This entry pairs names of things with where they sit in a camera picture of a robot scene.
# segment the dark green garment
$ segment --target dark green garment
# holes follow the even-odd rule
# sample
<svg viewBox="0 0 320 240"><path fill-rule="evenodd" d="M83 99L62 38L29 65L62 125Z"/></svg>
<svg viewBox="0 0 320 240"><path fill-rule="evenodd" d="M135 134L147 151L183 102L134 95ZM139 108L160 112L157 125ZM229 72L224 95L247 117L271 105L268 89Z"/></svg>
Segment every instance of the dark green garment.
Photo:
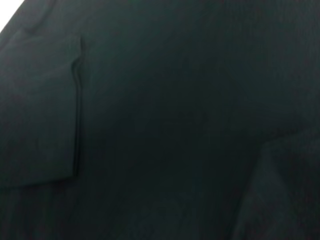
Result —
<svg viewBox="0 0 320 240"><path fill-rule="evenodd" d="M319 3L25 0L0 240L318 240Z"/></svg>

